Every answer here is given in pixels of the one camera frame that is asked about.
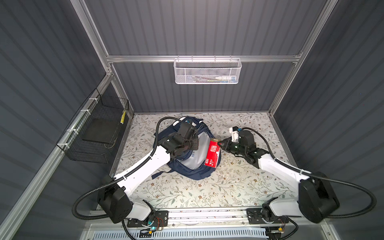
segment black mounting plate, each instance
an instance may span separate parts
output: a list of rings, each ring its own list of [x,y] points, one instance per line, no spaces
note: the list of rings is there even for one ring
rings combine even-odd
[[[145,224],[143,221],[139,221],[135,218],[132,218],[131,220],[128,220],[127,227],[145,227]],[[166,227],[168,225],[168,211],[155,211],[155,219],[151,226],[157,227]]]
[[[261,210],[262,208],[259,207],[259,208],[250,208],[250,209],[247,209],[247,217],[248,217],[248,221],[249,221],[249,224],[266,224],[266,222],[263,220],[263,217],[261,215]],[[280,217],[281,221],[278,219],[276,221],[274,221],[273,223],[281,223],[283,221],[283,223],[288,223],[288,219],[286,219],[285,217]]]

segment mesh basket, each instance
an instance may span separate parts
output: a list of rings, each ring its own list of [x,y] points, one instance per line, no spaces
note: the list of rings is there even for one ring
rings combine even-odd
[[[240,76],[240,59],[180,61],[175,59],[177,84],[237,84]]]
[[[85,110],[78,124],[73,128],[66,143],[57,143],[71,160],[108,163],[114,161],[116,149],[128,118],[121,123],[122,115],[128,111],[128,100],[107,95],[99,95]],[[85,140],[87,130],[94,120],[110,124],[111,136],[105,142]]]

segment white wire basket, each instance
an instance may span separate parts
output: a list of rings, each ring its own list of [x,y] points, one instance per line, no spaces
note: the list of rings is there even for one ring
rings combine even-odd
[[[239,58],[189,57],[175,58],[177,84],[237,84],[240,76]]]

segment floral tablecloth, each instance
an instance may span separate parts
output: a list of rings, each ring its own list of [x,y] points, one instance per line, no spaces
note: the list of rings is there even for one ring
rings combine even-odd
[[[156,124],[164,116],[181,117],[182,115],[135,115],[129,136],[120,159],[117,173],[132,166],[152,149]],[[230,136],[228,129],[233,126],[251,127],[268,140],[275,156],[287,161],[267,113],[223,113],[223,114],[188,114],[204,119],[211,132],[217,138]],[[162,122],[160,131],[173,123]],[[264,141],[255,136],[258,147],[267,149]],[[167,165],[158,171],[169,171]],[[156,208],[186,207],[234,207],[261,205],[271,197],[293,197],[287,183],[248,164],[244,159],[234,157],[222,151],[222,159],[210,177],[192,180],[176,172],[163,173],[156,179],[146,179],[134,192],[132,198],[146,199]]]

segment black cable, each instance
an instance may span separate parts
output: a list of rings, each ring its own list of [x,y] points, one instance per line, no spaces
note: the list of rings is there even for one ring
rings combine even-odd
[[[121,221],[121,223],[122,223],[122,228],[124,228],[124,231],[125,231],[125,233],[128,235],[128,237],[129,237],[131,240],[136,240],[136,239],[134,239],[134,238],[132,237],[131,234],[129,234],[128,229],[127,229],[127,226],[126,226],[125,223],[124,223],[124,219]]]
[[[292,232],[290,232],[289,234],[283,236],[282,238],[279,238],[279,240],[285,240],[289,237],[291,237],[295,232],[297,232],[297,230],[299,229],[299,225],[297,225],[297,223],[295,223],[295,221],[293,221],[292,219],[290,219],[289,217],[287,216],[283,216],[283,217],[286,217],[288,219],[288,221],[290,221],[291,223],[293,223],[295,225],[295,228]]]
[[[139,168],[141,168],[142,166],[144,166],[144,164],[146,164],[150,159],[151,157],[155,154],[155,151],[156,151],[156,148],[157,148],[157,136],[159,134],[159,126],[160,126],[160,123],[163,121],[163,120],[166,120],[166,119],[173,119],[173,120],[177,120],[179,122],[181,122],[181,120],[179,120],[178,118],[174,118],[174,117],[163,117],[162,119],[160,119],[158,122],[157,122],[157,126],[156,126],[156,132],[155,132],[155,144],[154,144],[154,147],[153,147],[153,150],[151,152],[151,154],[149,155],[149,157],[147,157],[142,163],[140,163],[137,167],[135,167],[133,170],[131,170],[129,173],[125,174],[124,177],[120,177],[118,179],[115,179],[113,180],[112,182],[109,182],[107,184],[104,184],[100,187],[97,187],[95,189],[92,189],[90,190],[89,192],[81,195],[73,204],[72,206],[72,214],[78,218],[78,219],[83,219],[83,220],[96,220],[96,219],[101,219],[101,218],[106,218],[108,217],[107,214],[103,214],[103,215],[96,215],[96,216],[86,216],[86,215],[82,215],[82,214],[79,214],[77,212],[77,206],[79,205],[79,203],[86,197],[88,197],[89,195],[91,195],[92,193],[95,193],[97,192],[98,190],[100,189],[103,189],[103,188],[106,188],[106,187],[109,187],[109,186],[112,186],[114,184],[117,184],[118,182],[122,181],[124,178],[128,177],[129,175],[131,175],[132,173],[136,172]]]
[[[350,187],[359,189],[360,191],[365,192],[371,198],[371,202],[369,203],[369,205],[367,207],[365,207],[364,209],[360,210],[360,211],[349,213],[349,214],[328,215],[327,218],[357,217],[357,216],[366,214],[367,212],[369,212],[373,208],[375,208],[375,206],[377,204],[377,199],[376,199],[375,195],[371,191],[369,191],[368,189],[366,189],[366,188],[364,188],[362,186],[353,184],[351,182],[345,182],[345,181],[341,181],[341,180],[337,180],[337,179],[331,179],[331,178],[327,178],[327,177],[316,176],[316,175],[304,172],[304,171],[302,171],[302,169],[297,169],[295,167],[292,167],[292,166],[286,164],[285,162],[280,161],[279,159],[275,158],[275,156],[272,154],[272,151],[271,151],[271,148],[269,147],[268,142],[266,141],[266,139],[260,133],[258,133],[257,131],[255,131],[252,128],[249,128],[249,127],[245,127],[245,128],[243,128],[243,130],[244,129],[251,130],[251,131],[255,132],[256,134],[258,134],[265,141],[265,143],[267,145],[267,148],[268,148],[268,151],[270,152],[271,156],[275,159],[275,162],[283,165],[284,167],[286,167],[288,169],[291,169],[291,170],[293,170],[295,172],[300,172],[301,174],[303,174],[305,176],[308,176],[308,177],[317,178],[317,179],[321,179],[321,180],[325,180],[325,181],[329,181],[329,182],[335,182],[335,183],[339,183],[339,184],[342,184],[342,185],[346,185],[346,186],[350,186]]]

